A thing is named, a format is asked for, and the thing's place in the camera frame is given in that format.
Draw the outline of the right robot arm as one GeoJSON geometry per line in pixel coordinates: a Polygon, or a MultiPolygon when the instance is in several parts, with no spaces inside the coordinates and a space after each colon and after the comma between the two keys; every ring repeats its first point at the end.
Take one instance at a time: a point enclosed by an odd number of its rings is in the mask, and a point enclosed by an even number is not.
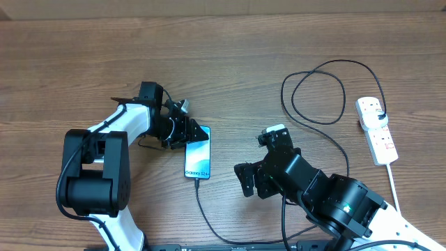
{"type": "Polygon", "coordinates": [[[312,167],[282,124],[258,136],[264,159],[234,167],[246,197],[281,194],[331,235],[326,250],[443,250],[362,182],[312,167]]]}

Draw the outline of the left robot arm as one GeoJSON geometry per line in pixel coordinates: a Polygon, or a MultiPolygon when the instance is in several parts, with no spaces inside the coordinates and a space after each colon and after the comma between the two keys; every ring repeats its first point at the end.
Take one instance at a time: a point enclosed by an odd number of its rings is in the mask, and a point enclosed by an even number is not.
{"type": "Polygon", "coordinates": [[[178,102],[156,82],[142,82],[133,98],[116,98],[116,111],[88,129],[67,131],[56,205],[67,218],[90,222],[106,250],[150,250],[135,224],[130,200],[129,147],[139,137],[155,137],[162,149],[181,149],[210,140],[188,113],[188,100],[178,102]]]}

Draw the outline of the blue Galaxy S24+ smartphone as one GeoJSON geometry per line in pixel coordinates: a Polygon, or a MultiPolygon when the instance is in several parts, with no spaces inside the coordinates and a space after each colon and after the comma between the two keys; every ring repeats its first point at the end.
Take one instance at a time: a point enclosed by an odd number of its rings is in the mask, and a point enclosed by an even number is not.
{"type": "Polygon", "coordinates": [[[210,128],[201,126],[201,129],[208,135],[208,139],[189,143],[185,148],[184,177],[186,178],[210,178],[210,128]]]}

